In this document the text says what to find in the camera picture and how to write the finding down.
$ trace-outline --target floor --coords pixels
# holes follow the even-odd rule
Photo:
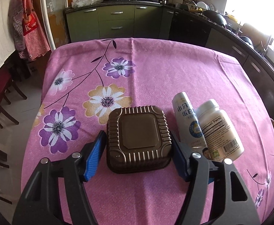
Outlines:
[[[12,205],[0,201],[0,212],[11,223],[18,199],[20,198],[20,180],[22,162],[27,140],[41,100],[42,82],[37,73],[22,82],[16,82],[28,97],[24,100],[12,87],[7,93],[11,105],[2,101],[3,108],[11,114],[19,125],[15,125],[0,113],[0,149],[8,154],[9,169],[0,167],[0,195],[12,201]]]

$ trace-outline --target floral tablecloth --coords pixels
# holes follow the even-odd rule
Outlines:
[[[274,208],[274,130],[261,98],[235,58],[171,41],[93,40],[56,49],[25,152],[22,189],[41,158],[64,159],[106,131],[115,108],[156,105],[178,134],[171,100],[182,91],[193,107],[214,98],[230,116],[245,148],[234,164],[265,220]],[[171,225],[188,183],[173,162],[157,171],[115,174],[104,152],[85,188],[99,224]],[[64,219],[71,223],[63,180],[59,192]],[[212,192],[210,184],[202,222]]]

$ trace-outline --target flower print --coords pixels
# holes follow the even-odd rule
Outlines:
[[[263,201],[263,194],[264,194],[264,190],[260,189],[260,191],[258,192],[258,195],[256,197],[256,200],[255,200],[256,208],[258,208],[261,205],[261,203]]]
[[[84,102],[86,108],[86,116],[92,117],[96,115],[99,118],[99,123],[104,125],[108,121],[110,112],[116,108],[129,107],[132,103],[132,98],[123,96],[126,90],[117,85],[98,86],[95,90],[88,92],[90,100]]]
[[[265,184],[266,184],[266,187],[269,188],[270,186],[270,182],[271,182],[271,172],[268,172],[267,173],[267,179],[265,179]]]
[[[118,79],[120,75],[129,77],[131,73],[134,73],[134,66],[135,64],[132,61],[127,61],[124,58],[114,58],[111,63],[105,64],[103,70],[108,71],[107,76]]]
[[[40,108],[39,108],[39,111],[38,111],[38,113],[37,113],[37,115],[36,115],[36,118],[35,118],[35,120],[34,120],[34,123],[33,123],[33,127],[36,127],[37,125],[39,125],[40,124],[40,117],[44,114],[44,105],[43,104],[41,104],[41,106],[40,106]]]
[[[74,76],[75,74],[71,70],[64,71],[61,69],[49,89],[49,94],[54,96],[57,91],[65,91],[73,83],[72,78]]]
[[[63,107],[60,112],[51,110],[43,119],[45,126],[40,130],[41,145],[50,146],[51,153],[67,151],[66,142],[78,138],[81,122],[75,118],[76,111]]]

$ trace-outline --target barcode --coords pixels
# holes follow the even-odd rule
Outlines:
[[[235,146],[237,146],[238,143],[237,143],[237,140],[236,139],[233,139],[231,142],[229,142],[228,144],[226,144],[224,147],[223,147],[223,150],[225,152],[229,152],[230,150],[234,149]]]

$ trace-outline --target metal screw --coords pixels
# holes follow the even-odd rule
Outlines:
[[[73,158],[79,158],[81,156],[81,153],[79,152],[74,152],[72,155],[71,155]]]
[[[201,154],[199,154],[198,152],[192,153],[192,156],[193,156],[194,158],[196,158],[196,159],[201,158]]]
[[[230,158],[225,158],[225,159],[224,159],[224,162],[225,162],[225,164],[227,164],[227,165],[231,165],[231,164],[233,163],[233,161],[232,161]]]
[[[46,164],[46,163],[49,162],[49,160],[48,160],[46,157],[44,157],[44,158],[42,158],[42,159],[40,160],[40,162],[41,162],[42,164]]]

